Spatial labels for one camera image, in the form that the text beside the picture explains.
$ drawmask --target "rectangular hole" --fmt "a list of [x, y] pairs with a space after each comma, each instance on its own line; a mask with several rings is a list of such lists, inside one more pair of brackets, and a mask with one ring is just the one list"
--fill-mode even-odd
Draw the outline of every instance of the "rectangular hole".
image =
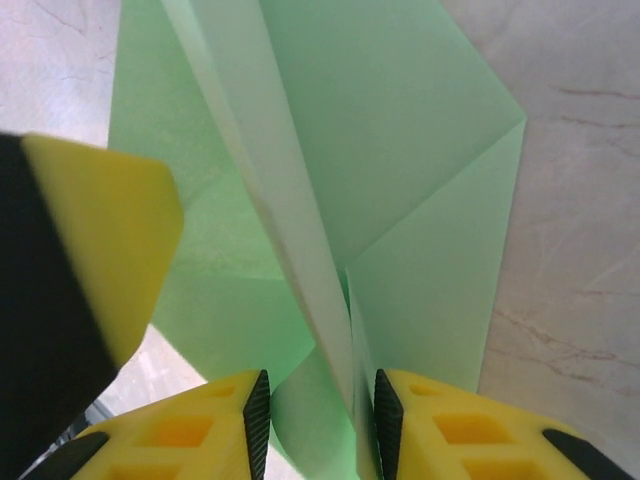
[[462, 463], [471, 480], [549, 480], [532, 460], [472, 459]]
[[117, 465], [105, 480], [174, 480], [179, 472], [175, 465]]
[[169, 417], [154, 424], [138, 441], [141, 447], [196, 448], [213, 426], [213, 418], [204, 415]]
[[454, 445], [513, 443], [505, 428], [487, 415], [441, 414], [433, 420], [447, 442]]

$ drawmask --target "yellow foam pad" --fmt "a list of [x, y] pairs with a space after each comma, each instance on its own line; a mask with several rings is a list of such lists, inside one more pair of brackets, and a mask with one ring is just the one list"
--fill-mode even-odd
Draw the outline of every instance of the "yellow foam pad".
[[26, 135], [22, 147], [117, 366], [138, 348], [183, 225], [161, 162]]
[[413, 373], [385, 370], [404, 417], [397, 480], [588, 480], [536, 415]]
[[89, 427], [81, 436], [110, 438], [73, 480], [250, 479], [243, 409], [259, 375], [244, 372]]

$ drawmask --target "marble surface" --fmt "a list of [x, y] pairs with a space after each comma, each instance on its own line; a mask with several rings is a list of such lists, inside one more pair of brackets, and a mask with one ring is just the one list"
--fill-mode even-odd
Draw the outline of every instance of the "marble surface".
[[[443, 3], [530, 116], [481, 392], [640, 476], [640, 3]], [[0, 128], [106, 143], [118, 9], [0, 0]], [[103, 399], [199, 382], [152, 330]]]

